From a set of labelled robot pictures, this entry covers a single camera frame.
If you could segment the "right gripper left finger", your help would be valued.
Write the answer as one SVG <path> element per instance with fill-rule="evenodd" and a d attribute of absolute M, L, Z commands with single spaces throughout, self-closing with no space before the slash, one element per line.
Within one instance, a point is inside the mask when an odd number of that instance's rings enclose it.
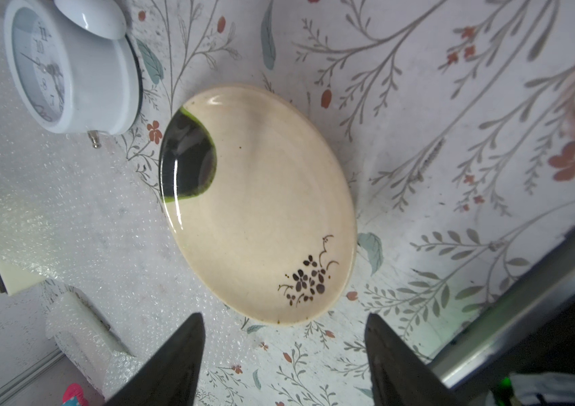
<path fill-rule="evenodd" d="M 204 318 L 194 313 L 106 403 L 114 406 L 193 405 L 204 345 Z"/>

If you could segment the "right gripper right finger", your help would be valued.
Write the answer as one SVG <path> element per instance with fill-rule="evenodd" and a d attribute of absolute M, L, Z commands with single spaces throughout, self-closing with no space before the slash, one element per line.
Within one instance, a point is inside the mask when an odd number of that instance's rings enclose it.
<path fill-rule="evenodd" d="M 377 314 L 364 331 L 376 405 L 461 405 L 463 402 Z"/>

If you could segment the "bubble wrap sheet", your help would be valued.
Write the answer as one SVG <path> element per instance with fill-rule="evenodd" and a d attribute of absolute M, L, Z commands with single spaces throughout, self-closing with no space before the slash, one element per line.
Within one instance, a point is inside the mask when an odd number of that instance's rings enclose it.
<path fill-rule="evenodd" d="M 111 137 L 52 135 L 26 112 L 0 19 L 0 267 L 35 277 L 45 332 L 103 396 L 131 379 L 194 312 L 207 341 L 197 402 L 241 404 L 245 337 L 193 272 L 160 198 Z"/>

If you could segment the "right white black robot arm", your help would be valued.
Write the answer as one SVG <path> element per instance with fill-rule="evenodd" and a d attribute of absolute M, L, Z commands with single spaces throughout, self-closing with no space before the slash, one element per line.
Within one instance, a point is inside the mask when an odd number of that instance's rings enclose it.
<path fill-rule="evenodd" d="M 364 339 L 377 405 L 458 405 L 459 398 L 377 314 Z M 205 344 L 204 320 L 194 313 L 114 396 L 109 405 L 192 405 Z M 515 375 L 492 390 L 491 405 L 575 405 L 575 375 Z"/>

